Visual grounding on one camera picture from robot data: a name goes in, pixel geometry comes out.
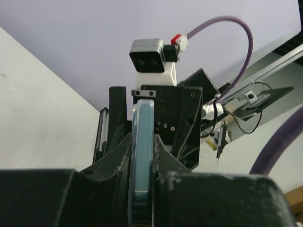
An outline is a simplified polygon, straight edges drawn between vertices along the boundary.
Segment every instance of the purple cable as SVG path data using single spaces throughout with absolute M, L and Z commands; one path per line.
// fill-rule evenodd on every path
M 215 17 L 213 19 L 210 19 L 210 20 L 208 20 L 208 21 L 200 24 L 198 27 L 196 27 L 195 29 L 193 29 L 191 32 L 189 32 L 187 34 L 187 39 L 190 39 L 195 34 L 197 34 L 198 32 L 200 32 L 201 30 L 203 30 L 204 28 L 206 28 L 206 27 L 208 27 L 208 26 L 210 26 L 210 25 L 212 25 L 214 23 L 220 22 L 220 21 L 232 21 L 232 22 L 238 23 L 239 25 L 241 25 L 244 28 L 244 30 L 245 30 L 245 32 L 247 34 L 247 37 L 248 37 L 248 51 L 247 51 L 247 56 L 246 56 L 245 62 L 243 64 L 242 69 L 240 70 L 238 76 L 232 82 L 232 84 L 221 94 L 221 97 L 219 98 L 219 100 L 224 95 L 226 95 L 235 86 L 235 84 L 238 83 L 238 81 L 242 77 L 244 71 L 246 70 L 246 68 L 248 66 L 248 63 L 250 62 L 250 58 L 251 58 L 251 55 L 252 55 L 252 48 L 253 48 L 252 33 L 251 33 L 251 30 L 248 27 L 248 25 L 245 22 L 243 22 L 242 20 L 240 20 L 239 18 L 231 17 L 231 16 Z
M 250 174 L 268 175 L 286 148 L 303 131 L 303 106 L 270 138 L 250 170 Z

